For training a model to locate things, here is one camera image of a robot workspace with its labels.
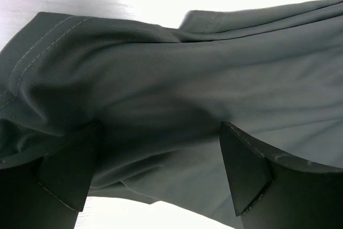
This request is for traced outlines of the dark grey t shirt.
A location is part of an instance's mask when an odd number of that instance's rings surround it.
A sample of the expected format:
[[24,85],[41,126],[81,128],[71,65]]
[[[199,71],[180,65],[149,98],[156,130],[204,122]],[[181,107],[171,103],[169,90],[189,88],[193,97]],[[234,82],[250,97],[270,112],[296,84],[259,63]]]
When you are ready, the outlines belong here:
[[234,228],[220,125],[342,169],[342,0],[191,11],[177,28],[40,12],[1,51],[1,158],[103,124],[87,197]]

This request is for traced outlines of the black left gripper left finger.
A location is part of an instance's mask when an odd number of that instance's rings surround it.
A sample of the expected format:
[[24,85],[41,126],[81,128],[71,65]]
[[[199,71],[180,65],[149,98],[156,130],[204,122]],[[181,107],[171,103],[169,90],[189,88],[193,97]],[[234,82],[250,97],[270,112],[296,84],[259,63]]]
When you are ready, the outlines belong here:
[[1,158],[1,228],[74,228],[83,211],[103,124]]

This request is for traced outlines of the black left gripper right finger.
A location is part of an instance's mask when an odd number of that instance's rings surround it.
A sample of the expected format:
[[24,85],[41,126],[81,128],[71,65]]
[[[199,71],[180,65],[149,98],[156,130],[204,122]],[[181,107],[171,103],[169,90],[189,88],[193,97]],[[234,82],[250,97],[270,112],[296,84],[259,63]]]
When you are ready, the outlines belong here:
[[342,228],[342,169],[260,141],[229,122],[220,147],[234,210],[244,228]]

